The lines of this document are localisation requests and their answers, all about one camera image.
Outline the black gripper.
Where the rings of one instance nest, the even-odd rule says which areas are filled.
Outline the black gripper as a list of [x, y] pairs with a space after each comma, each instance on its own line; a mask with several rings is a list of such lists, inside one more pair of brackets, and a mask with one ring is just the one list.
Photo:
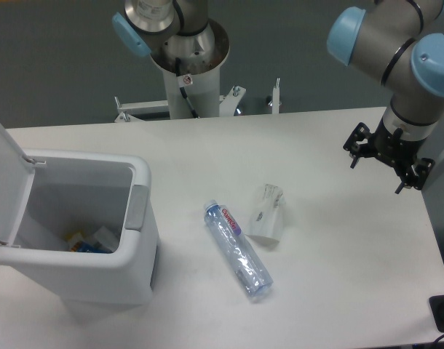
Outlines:
[[397, 135], [392, 134], [383, 120], [380, 120], [373, 134], [360, 122], [343, 145], [343, 149], [352, 158], [350, 168], [354, 169], [361, 158], [370, 158], [373, 151], [374, 157], [392, 167], [400, 178], [395, 193], [400, 193], [404, 188], [422, 190], [435, 161], [430, 158], [416, 159], [424, 140], [404, 140], [402, 132], [396, 133]]

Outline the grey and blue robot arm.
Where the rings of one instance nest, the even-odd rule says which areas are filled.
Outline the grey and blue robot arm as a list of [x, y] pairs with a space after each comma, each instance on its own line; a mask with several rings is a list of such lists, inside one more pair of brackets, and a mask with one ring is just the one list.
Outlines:
[[[418, 152], [444, 111], [444, 34], [423, 30], [443, 12], [444, 1], [377, 1], [371, 11], [345, 9], [328, 34], [337, 61], [393, 93], [377, 129], [358, 124], [344, 149], [353, 162], [374, 158], [393, 168], [401, 188], [421, 190], [435, 168]], [[126, 1], [111, 22], [134, 55], [163, 73], [171, 118], [235, 114], [245, 91], [220, 94], [229, 39], [206, 1]]]

